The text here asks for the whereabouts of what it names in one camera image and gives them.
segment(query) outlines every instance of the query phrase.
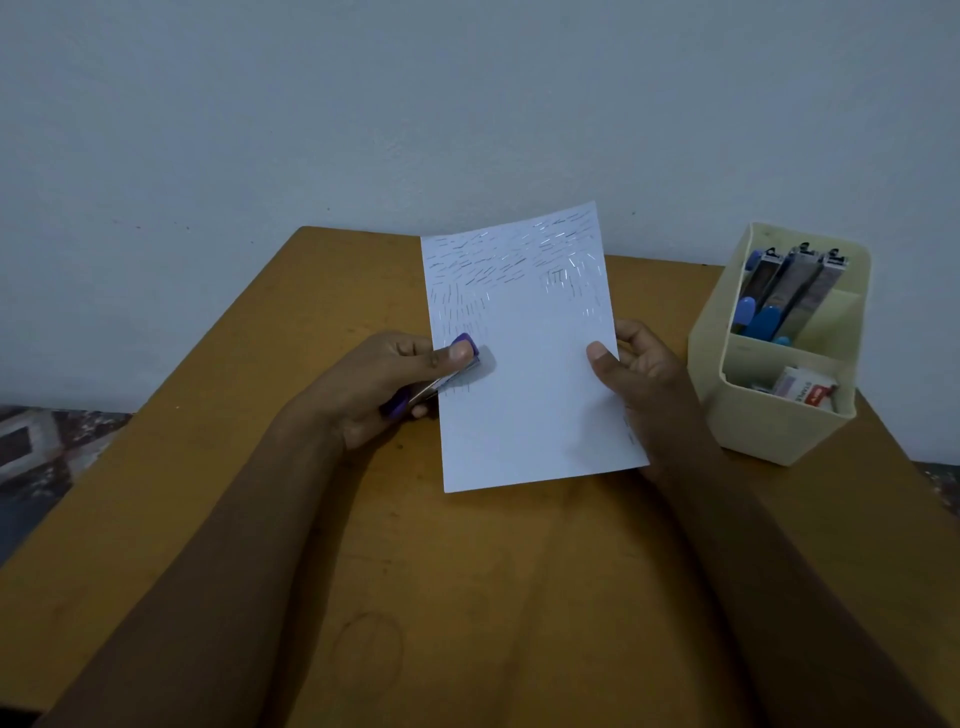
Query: white wall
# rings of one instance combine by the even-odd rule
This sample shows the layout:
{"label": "white wall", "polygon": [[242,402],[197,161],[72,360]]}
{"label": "white wall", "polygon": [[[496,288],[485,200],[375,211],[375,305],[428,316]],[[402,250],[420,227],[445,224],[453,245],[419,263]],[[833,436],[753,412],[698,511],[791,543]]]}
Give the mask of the white wall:
{"label": "white wall", "polygon": [[872,246],[862,387],[960,462],[952,0],[34,0],[0,10],[0,401],[136,409],[304,224],[595,199],[607,250]]}

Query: right hand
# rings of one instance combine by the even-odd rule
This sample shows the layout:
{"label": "right hand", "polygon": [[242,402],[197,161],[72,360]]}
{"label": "right hand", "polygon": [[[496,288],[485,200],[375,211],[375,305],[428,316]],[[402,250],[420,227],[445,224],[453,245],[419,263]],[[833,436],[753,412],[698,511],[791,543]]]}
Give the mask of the right hand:
{"label": "right hand", "polygon": [[597,377],[619,395],[650,458],[643,474],[665,478],[710,468],[723,458],[683,362],[644,324],[616,319],[620,359],[599,341],[587,347]]}

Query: fingernail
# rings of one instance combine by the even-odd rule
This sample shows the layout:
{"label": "fingernail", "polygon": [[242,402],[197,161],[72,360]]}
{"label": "fingernail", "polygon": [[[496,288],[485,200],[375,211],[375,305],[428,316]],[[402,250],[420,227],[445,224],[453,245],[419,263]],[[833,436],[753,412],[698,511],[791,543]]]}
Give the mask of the fingernail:
{"label": "fingernail", "polygon": [[473,347],[469,341],[458,341],[450,347],[451,361],[466,361],[473,357]]}
{"label": "fingernail", "polygon": [[605,353],[607,353],[607,347],[605,347],[599,341],[594,341],[592,344],[587,346],[587,359],[590,361],[596,361]]}

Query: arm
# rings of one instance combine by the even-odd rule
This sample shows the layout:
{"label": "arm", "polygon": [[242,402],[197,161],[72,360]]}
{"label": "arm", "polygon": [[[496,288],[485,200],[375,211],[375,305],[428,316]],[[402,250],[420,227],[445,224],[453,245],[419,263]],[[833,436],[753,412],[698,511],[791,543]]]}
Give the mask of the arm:
{"label": "arm", "polygon": [[377,334],[291,400],[44,728],[254,725],[300,552],[341,453],[390,424],[377,405],[398,387],[473,356],[467,342],[431,350],[428,339]]}
{"label": "arm", "polygon": [[627,405],[663,492],[707,572],[776,726],[946,726],[844,609],[726,458],[684,365],[643,324],[617,321],[620,360],[588,347]]}

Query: forearm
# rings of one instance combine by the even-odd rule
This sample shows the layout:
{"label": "forearm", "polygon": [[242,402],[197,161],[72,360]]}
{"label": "forearm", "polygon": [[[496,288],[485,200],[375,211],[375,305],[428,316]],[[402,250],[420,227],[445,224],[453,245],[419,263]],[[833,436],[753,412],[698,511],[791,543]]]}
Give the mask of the forearm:
{"label": "forearm", "polygon": [[789,543],[723,456],[663,490],[774,725],[944,725]]}
{"label": "forearm", "polygon": [[253,725],[342,443],[281,414],[44,725]]}

